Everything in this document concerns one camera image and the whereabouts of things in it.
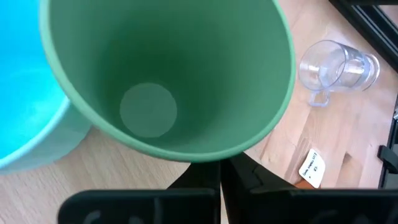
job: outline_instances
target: light blue container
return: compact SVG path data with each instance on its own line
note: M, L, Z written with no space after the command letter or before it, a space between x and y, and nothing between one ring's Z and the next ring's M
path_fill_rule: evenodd
M48 164L90 128L47 65L39 0L0 3L0 174Z

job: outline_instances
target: clear plastic cup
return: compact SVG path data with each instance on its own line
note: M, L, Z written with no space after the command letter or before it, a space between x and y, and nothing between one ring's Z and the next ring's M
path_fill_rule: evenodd
M298 77L313 93L311 106L326 106L330 92L364 91L380 74L378 59L333 40L322 40L312 45L300 62Z

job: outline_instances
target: white label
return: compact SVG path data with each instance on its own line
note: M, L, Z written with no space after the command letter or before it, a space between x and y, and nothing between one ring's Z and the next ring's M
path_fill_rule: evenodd
M313 187L319 188L325 173L325 167L325 161L323 161L319 153L314 149L310 149L298 173Z

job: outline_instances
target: wooden surface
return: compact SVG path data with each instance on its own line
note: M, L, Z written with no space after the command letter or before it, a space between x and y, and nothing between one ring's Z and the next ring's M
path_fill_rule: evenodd
M333 94L327 108L307 105L310 94L296 81L290 105L275 130L247 153L291 183L310 148L326 162L322 187L376 188L387 142L398 78L327 0L280 0L293 33L297 61L322 39L333 39L381 61L369 90ZM0 176L0 224L55 223L60 204L85 189L164 189L188 164L142 155L92 129L67 157L40 169ZM223 223L226 217L223 210Z

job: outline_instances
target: black clamp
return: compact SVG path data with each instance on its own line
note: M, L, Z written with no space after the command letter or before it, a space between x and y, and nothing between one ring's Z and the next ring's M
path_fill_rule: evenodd
M377 157L383 161L390 174L398 174L398 155L387 146L380 146Z

